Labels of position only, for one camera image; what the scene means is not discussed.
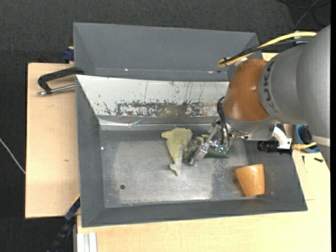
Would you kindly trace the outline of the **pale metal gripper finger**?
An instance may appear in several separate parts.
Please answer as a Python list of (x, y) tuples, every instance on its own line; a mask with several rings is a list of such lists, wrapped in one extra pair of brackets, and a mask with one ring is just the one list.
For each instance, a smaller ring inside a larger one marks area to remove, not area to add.
[(190, 159), (190, 165), (197, 165), (206, 155), (206, 144), (201, 144)]
[(197, 164), (203, 160), (205, 155), (208, 153), (209, 146), (202, 145), (200, 146), (193, 155), (193, 165), (197, 166)]

